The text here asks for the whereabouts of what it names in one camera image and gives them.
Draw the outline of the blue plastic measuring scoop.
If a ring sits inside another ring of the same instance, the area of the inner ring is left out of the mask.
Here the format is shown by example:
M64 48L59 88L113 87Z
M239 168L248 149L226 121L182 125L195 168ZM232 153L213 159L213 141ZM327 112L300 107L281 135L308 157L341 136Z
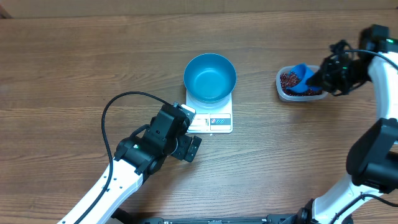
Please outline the blue plastic measuring scoop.
M290 70L289 75L295 75L299 82L292 87L287 87L287 89L294 93L305 93L309 90L322 91L322 88L319 86L311 86L307 84L307 80L313 77L314 74L315 72L313 72L305 63L294 66Z

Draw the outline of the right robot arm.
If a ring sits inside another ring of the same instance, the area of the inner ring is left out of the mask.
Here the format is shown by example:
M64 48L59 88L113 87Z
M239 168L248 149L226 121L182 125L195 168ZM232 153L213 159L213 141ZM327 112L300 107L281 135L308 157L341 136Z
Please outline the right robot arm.
M352 223L352 213L397 189L397 40L389 28L373 24L361 31L357 49L345 41L331 45L313 75L293 87L303 92L320 88L333 96L347 95L366 82L374 86L377 121L353 144L346 158L346 174L327 193L310 200L285 223Z

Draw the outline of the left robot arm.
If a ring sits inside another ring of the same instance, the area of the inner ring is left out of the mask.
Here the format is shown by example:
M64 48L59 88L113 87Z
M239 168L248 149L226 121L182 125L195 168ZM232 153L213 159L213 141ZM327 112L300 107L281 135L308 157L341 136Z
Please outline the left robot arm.
M163 105L150 124L135 130L117 146L102 177L61 219L61 223L108 223L119 206L160 170L168 156L192 162L201 143L187 136L195 109Z

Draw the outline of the white digital kitchen scale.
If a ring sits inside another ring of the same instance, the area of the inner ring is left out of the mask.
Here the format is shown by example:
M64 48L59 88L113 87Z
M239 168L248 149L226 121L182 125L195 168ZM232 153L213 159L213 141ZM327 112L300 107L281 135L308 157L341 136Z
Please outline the white digital kitchen scale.
M229 134L233 131L233 101L230 93L221 101L198 101L188 91L186 105L195 109L196 115L188 128L190 134Z

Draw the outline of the blue metal bowl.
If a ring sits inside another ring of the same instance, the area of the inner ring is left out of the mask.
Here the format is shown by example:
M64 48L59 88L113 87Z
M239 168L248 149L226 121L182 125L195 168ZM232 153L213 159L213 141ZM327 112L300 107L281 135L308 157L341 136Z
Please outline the blue metal bowl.
M237 73L229 59L220 54L201 54L185 67L183 82L186 90L198 101L215 103L233 92Z

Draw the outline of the clear plastic food container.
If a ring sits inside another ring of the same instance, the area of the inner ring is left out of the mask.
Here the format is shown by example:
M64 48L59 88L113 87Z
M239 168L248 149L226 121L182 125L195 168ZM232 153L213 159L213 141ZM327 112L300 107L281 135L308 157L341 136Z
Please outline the clear plastic food container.
M282 89L280 76L283 73L289 73L293 68L294 68L294 65L286 66L286 67L281 68L277 72L277 75L275 78L275 84L276 84L276 89L277 89L277 92L278 92L278 95L279 95L279 98L281 101L288 102L288 103L303 103L303 102L309 102L309 101L315 101L315 100L322 100L322 99L326 98L328 93L325 91L320 95L312 95L312 96L290 96L290 95L287 95Z

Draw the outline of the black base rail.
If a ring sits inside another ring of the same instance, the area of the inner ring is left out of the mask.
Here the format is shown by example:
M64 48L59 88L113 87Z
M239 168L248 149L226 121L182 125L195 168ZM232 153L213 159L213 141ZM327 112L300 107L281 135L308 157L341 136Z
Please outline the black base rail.
M296 214L270 214L266 217L240 218L138 218L118 208L106 224L285 224L295 223Z

